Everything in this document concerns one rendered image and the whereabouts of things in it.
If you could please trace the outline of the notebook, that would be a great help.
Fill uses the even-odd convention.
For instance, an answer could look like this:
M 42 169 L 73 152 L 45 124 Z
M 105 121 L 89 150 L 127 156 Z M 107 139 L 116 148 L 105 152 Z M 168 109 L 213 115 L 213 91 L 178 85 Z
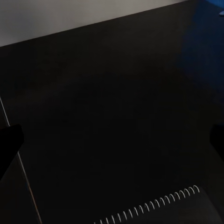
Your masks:
M 224 224 L 202 186 L 184 189 L 158 202 L 101 224 Z

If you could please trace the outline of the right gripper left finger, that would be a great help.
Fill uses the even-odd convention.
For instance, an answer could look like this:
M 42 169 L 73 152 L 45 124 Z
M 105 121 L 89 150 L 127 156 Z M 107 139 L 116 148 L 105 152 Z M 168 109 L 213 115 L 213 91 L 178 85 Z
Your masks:
M 0 129 L 0 180 L 24 142 L 20 124 Z

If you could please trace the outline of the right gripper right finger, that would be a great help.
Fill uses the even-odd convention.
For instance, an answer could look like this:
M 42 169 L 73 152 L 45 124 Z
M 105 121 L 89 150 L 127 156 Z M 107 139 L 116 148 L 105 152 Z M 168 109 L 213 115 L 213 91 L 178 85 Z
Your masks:
M 209 141 L 224 162 L 224 126 L 214 124 L 210 132 Z

